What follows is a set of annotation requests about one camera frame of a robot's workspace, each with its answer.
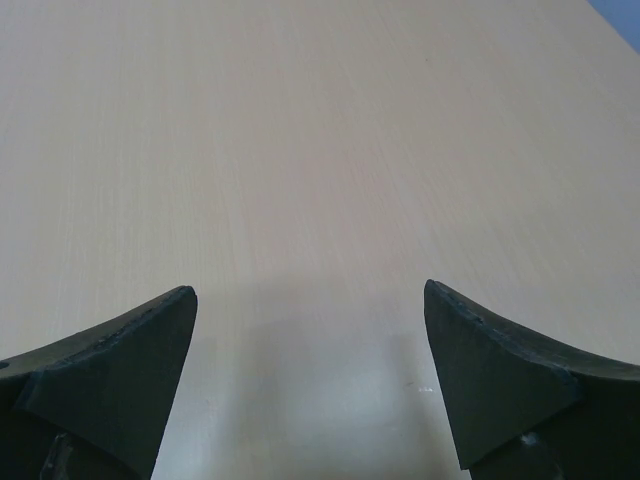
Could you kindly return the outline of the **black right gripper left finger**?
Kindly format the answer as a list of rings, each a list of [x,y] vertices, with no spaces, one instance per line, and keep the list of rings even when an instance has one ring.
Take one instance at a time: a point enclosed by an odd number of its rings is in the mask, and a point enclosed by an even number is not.
[[[196,315],[194,289],[179,286],[2,360],[2,478],[150,478]]]

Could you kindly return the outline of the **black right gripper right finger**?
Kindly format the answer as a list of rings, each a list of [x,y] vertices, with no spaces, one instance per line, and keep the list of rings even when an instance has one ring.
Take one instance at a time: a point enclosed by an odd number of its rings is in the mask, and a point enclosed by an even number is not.
[[[472,478],[638,478],[638,366],[554,340],[435,280],[424,316],[458,461]]]

